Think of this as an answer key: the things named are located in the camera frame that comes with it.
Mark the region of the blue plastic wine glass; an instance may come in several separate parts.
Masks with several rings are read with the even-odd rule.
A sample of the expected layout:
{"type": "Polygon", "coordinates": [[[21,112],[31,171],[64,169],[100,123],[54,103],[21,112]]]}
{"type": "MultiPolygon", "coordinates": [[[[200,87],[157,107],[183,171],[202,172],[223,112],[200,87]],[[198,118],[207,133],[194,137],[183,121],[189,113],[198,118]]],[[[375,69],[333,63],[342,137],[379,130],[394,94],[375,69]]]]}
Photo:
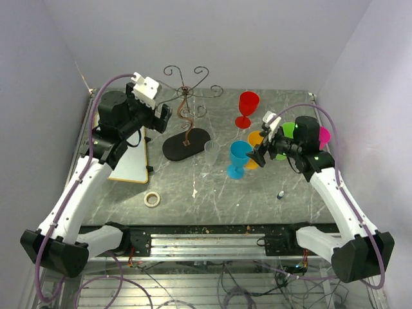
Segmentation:
{"type": "Polygon", "coordinates": [[[247,153],[251,151],[252,146],[246,141],[238,140],[231,144],[229,149],[230,164],[227,167],[228,177],[239,180],[244,176],[244,166],[250,160],[247,153]]]}

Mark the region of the orange plastic wine glass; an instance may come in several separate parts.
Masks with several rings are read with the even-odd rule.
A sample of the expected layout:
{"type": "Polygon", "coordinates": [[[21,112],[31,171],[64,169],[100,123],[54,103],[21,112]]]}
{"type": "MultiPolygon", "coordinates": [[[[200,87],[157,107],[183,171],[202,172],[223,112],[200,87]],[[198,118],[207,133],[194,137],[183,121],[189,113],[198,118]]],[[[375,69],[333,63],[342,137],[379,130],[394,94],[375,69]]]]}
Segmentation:
{"type": "MultiPolygon", "coordinates": [[[[259,145],[263,141],[263,137],[260,135],[260,131],[253,131],[248,135],[247,142],[252,146],[255,147],[259,145]]],[[[249,160],[248,163],[245,165],[245,168],[249,170],[257,169],[259,165],[255,163],[253,160],[249,160]]]]}

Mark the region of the clear wine glass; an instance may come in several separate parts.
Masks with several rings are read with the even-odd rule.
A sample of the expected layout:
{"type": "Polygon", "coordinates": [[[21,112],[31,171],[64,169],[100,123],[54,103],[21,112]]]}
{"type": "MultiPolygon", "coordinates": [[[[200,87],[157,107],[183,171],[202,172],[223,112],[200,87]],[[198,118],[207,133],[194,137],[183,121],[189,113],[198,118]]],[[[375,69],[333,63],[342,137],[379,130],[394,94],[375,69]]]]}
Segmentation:
{"type": "Polygon", "coordinates": [[[215,164],[220,151],[220,145],[214,140],[209,140],[204,145],[205,163],[207,165],[215,164]]]}

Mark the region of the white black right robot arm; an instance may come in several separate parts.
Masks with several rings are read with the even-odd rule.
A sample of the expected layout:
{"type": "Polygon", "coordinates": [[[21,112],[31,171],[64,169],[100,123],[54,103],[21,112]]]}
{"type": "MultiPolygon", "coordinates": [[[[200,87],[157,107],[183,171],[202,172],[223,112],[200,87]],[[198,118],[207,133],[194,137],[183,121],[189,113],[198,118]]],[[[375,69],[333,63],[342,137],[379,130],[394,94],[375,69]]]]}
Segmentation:
{"type": "Polygon", "coordinates": [[[331,264],[344,283],[384,277],[395,241],[389,232],[378,230],[347,191],[333,156],[320,147],[317,119],[297,117],[291,138],[279,123],[278,115],[266,113],[260,133],[263,141],[247,156],[260,167],[265,166],[265,154],[293,159],[297,172],[323,199],[340,233],[333,237],[306,224],[284,238],[285,250],[293,255],[304,249],[315,253],[331,264]]]}

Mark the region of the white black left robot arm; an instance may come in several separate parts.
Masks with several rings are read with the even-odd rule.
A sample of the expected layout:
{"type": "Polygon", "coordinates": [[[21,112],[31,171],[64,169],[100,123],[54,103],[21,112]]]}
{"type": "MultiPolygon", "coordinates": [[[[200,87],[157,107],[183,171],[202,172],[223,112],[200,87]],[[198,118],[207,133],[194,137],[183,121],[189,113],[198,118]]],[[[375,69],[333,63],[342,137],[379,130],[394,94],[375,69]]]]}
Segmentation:
{"type": "Polygon", "coordinates": [[[36,267],[77,277],[91,258],[107,251],[118,256],[132,246],[129,227],[107,222],[85,234],[80,226],[94,198],[124,156],[128,139],[142,127],[163,133],[171,117],[164,105],[156,115],[155,98],[161,90],[157,81],[129,82],[125,91],[99,92],[91,130],[80,149],[75,171],[62,196],[35,231],[26,230],[21,245],[36,267]]]}

